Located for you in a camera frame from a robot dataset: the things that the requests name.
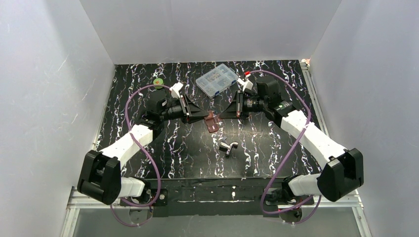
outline green round disc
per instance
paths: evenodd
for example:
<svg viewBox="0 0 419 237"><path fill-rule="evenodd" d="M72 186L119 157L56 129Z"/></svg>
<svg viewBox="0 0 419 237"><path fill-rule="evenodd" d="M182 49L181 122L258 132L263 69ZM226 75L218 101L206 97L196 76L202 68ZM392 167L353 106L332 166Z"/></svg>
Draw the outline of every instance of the green round disc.
<svg viewBox="0 0 419 237"><path fill-rule="evenodd" d="M165 83L164 83L163 79L161 79L161 78L156 78L156 79L154 79L153 84L154 84L154 85L164 85ZM163 87L162 87L162 86L155 86L155 88L156 88L156 89L161 89L161 88L163 88Z"/></svg>

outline gray floor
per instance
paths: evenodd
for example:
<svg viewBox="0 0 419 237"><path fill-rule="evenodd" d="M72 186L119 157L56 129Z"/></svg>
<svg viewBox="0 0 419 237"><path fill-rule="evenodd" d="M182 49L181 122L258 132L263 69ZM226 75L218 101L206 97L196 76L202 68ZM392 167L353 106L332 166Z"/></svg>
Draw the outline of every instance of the gray floor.
<svg viewBox="0 0 419 237"><path fill-rule="evenodd" d="M307 215L311 208L305 208ZM128 210L117 210L129 222ZM173 216L153 218L140 228L119 224L109 209L82 209L75 237L357 237L358 227L350 207L319 208L305 223L292 227L279 218L262 216Z"/></svg>

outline plastic organizer box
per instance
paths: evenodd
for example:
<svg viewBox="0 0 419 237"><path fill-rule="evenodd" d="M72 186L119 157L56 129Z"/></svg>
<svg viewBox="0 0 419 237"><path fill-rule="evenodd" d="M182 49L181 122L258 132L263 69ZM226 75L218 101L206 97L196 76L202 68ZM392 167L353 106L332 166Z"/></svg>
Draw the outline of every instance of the plastic organizer box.
<svg viewBox="0 0 419 237"><path fill-rule="evenodd" d="M212 98L236 83L238 78L233 70L220 64L196 79L196 84L209 98Z"/></svg>

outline white wall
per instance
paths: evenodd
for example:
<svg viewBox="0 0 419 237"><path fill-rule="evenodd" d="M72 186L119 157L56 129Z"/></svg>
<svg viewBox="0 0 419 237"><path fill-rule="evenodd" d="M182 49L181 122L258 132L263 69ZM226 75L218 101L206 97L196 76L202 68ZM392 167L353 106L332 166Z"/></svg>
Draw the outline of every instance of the white wall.
<svg viewBox="0 0 419 237"><path fill-rule="evenodd" d="M81 0L115 64L309 58L341 0Z"/></svg>
<svg viewBox="0 0 419 237"><path fill-rule="evenodd" d="M114 66L79 1L0 3L1 236L59 236Z"/></svg>
<svg viewBox="0 0 419 237"><path fill-rule="evenodd" d="M343 0L311 71L331 137L364 154L374 236L418 236L419 1Z"/></svg>

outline small metal part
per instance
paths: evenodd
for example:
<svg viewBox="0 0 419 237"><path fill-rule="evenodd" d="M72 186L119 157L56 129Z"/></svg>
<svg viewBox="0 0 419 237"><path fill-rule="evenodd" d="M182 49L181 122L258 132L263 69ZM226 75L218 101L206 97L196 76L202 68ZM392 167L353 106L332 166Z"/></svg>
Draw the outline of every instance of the small metal part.
<svg viewBox="0 0 419 237"><path fill-rule="evenodd" d="M230 144L227 144L227 137L223 137L220 142L220 147L218 149L222 152L225 152L226 157L229 157L231 149L232 148L237 149L238 146L239 146L238 142L232 142Z"/></svg>
<svg viewBox="0 0 419 237"><path fill-rule="evenodd" d="M205 117L205 125L207 125L208 128L208 132L209 133L214 133L217 132L219 127L218 127L218 117L214 115L213 111L208 111L208 116Z"/></svg>

